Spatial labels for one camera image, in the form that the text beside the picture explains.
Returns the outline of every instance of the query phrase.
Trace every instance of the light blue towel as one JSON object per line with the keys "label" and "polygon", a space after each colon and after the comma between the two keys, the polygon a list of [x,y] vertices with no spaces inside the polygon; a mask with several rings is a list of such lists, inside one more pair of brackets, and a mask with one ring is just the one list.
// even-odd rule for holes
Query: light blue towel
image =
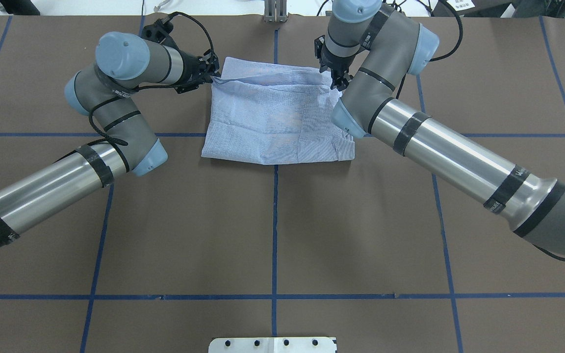
{"label": "light blue towel", "polygon": [[352,136],[330,121],[341,96],[330,82],[310,67],[226,58],[202,157],[261,165],[354,159]]}

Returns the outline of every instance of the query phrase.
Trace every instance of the label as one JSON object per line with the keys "label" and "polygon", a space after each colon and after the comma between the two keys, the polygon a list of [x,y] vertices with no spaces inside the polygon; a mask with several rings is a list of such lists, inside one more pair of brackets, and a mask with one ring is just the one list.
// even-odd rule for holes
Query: label
{"label": "label", "polygon": [[448,3],[457,11],[475,7],[472,0],[448,0]]}

